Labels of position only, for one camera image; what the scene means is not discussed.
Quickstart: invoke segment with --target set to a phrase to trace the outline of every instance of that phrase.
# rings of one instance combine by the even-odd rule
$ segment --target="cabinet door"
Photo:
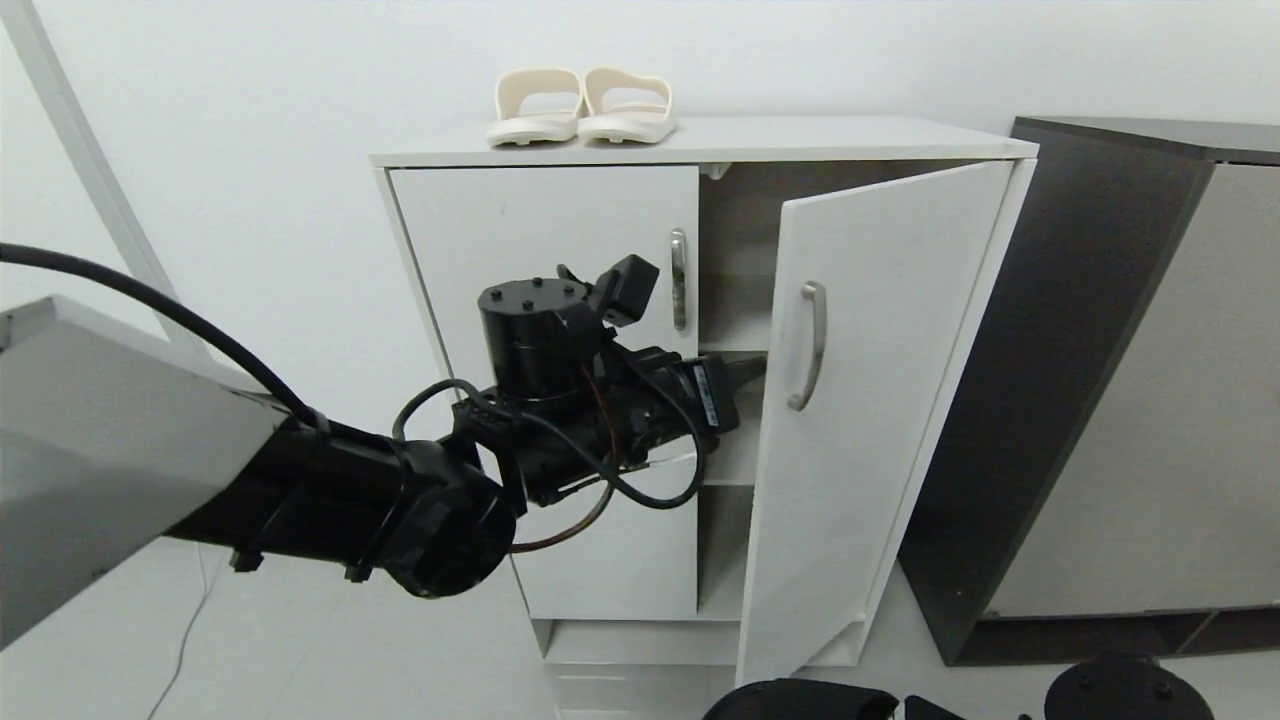
[[[554,277],[564,263],[595,279],[627,254],[662,273],[645,316],[620,331],[628,347],[698,350],[698,169],[695,167],[477,168],[396,170],[392,183],[419,264],[451,375],[493,382],[476,299],[500,282]],[[685,233],[685,328],[676,329],[672,231]],[[659,448],[655,459],[682,447]],[[486,466],[490,477],[497,468]],[[669,497],[690,462],[641,470],[646,492]],[[586,515],[590,488],[520,520],[518,542],[559,532]],[[696,612],[696,500],[650,510],[616,495],[596,527],[548,550],[516,556],[530,615],[547,619],[654,620]]]
[[[740,684],[794,673],[878,601],[1010,170],[983,163],[783,204]]]

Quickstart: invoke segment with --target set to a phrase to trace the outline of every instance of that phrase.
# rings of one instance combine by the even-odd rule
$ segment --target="open cabinet door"
[[[739,684],[868,616],[1011,168],[782,206]]]

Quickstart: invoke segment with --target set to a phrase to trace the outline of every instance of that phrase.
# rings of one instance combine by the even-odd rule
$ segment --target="gray panel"
[[[991,603],[1280,601],[1280,168],[1221,165]]]
[[[1019,122],[1203,160],[1280,164],[1280,126],[1157,118],[1020,118]]]
[[[236,478],[287,418],[253,387],[67,299],[0,313],[0,650]]]

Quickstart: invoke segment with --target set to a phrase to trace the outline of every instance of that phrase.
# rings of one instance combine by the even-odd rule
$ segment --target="gray cabinet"
[[[1041,170],[901,550],[945,659],[1280,644],[1280,128],[1014,135]]]

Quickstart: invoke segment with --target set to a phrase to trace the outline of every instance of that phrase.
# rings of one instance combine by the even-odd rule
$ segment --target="white cabinet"
[[[695,502],[618,498],[516,557],[548,661],[735,665],[740,683],[856,662],[1034,155],[906,118],[695,118],[653,147],[488,150],[471,128],[374,158],[457,377],[492,380],[483,288],[628,252],[663,273],[626,345],[768,354]],[[673,495],[691,462],[645,473]],[[593,502],[534,509],[521,538]]]

